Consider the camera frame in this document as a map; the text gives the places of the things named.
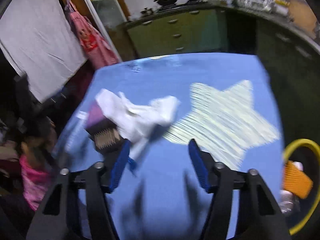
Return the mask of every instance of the striped star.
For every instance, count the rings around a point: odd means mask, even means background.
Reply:
[[[253,109],[249,80],[220,91],[202,83],[190,88],[191,111],[164,138],[187,145],[194,138],[215,161],[239,170],[245,151],[278,140],[279,131]]]

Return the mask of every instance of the screw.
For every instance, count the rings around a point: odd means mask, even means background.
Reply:
[[[249,173],[250,173],[252,176],[258,175],[258,171],[257,171],[256,169],[250,169],[250,170],[249,170]]]
[[[94,167],[96,169],[101,169],[103,167],[103,165],[104,165],[103,162],[97,162],[97,163],[94,164]]]
[[[69,170],[67,168],[64,168],[60,171],[61,175],[67,175],[69,173]]]
[[[217,169],[223,169],[224,168],[224,164],[220,163],[220,162],[216,163],[215,166],[216,166]]]

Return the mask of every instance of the pink cloth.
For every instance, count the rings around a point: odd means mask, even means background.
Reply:
[[[25,155],[21,156],[20,165],[24,187],[23,196],[30,207],[36,211],[48,188],[51,186],[52,176],[48,171],[31,168]]]
[[[80,45],[92,62],[95,69],[118,63],[119,60],[109,44],[95,29],[90,21],[83,17],[76,9],[74,4],[69,1],[71,7],[70,18],[72,19]]]

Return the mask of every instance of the yellow ring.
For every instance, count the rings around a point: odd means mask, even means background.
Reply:
[[[284,150],[284,156],[283,156],[284,163],[288,161],[291,154],[299,147],[308,147],[311,151],[313,151],[313,153],[316,155],[318,159],[318,163],[320,166],[320,147],[317,143],[309,139],[298,139],[290,143]],[[289,229],[290,235],[294,235],[298,233],[304,227],[304,225],[308,222],[309,218],[315,211],[319,201],[320,201],[320,187],[318,187],[316,199],[312,207],[310,208],[308,214],[297,225]]]

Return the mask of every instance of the gas stove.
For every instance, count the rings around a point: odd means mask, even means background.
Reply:
[[[160,12],[167,12],[167,11],[171,11],[177,8],[184,8],[186,6],[189,5],[194,5],[194,4],[206,4],[207,2],[204,2],[202,0],[199,1],[188,1],[186,3],[183,4],[171,4],[171,5],[167,5],[167,6],[161,6],[158,10],[156,10],[156,13],[160,13]]]

